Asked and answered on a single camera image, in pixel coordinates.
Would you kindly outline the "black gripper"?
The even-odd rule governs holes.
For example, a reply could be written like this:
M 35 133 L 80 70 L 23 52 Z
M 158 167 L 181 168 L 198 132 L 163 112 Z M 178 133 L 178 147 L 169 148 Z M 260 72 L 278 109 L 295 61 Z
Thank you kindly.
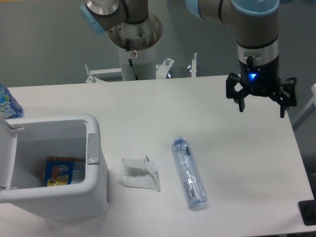
M 286 80 L 279 79 L 279 57 L 273 61 L 248 69 L 245 63 L 239 61 L 240 76 L 230 73 L 226 79 L 226 97 L 238 104 L 239 111 L 245 108 L 244 99 L 249 94 L 261 97 L 271 97 L 280 105 L 280 118 L 284 118 L 285 111 L 297 106 L 296 77 Z

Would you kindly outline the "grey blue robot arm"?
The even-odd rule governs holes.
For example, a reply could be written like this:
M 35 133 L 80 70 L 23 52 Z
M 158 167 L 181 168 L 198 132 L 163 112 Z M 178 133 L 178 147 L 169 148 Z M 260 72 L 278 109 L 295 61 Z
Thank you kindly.
M 226 97 L 245 107 L 248 95 L 268 97 L 280 106 L 280 116 L 297 105 L 291 77 L 281 80 L 278 71 L 277 0 L 188 0 L 187 10 L 201 18 L 232 26 L 236 32 L 240 74 L 226 79 Z M 87 0 L 80 11 L 92 31 L 108 33 L 121 50 L 124 80 L 156 78 L 156 65 L 144 52 L 162 36 L 159 19 L 146 0 Z

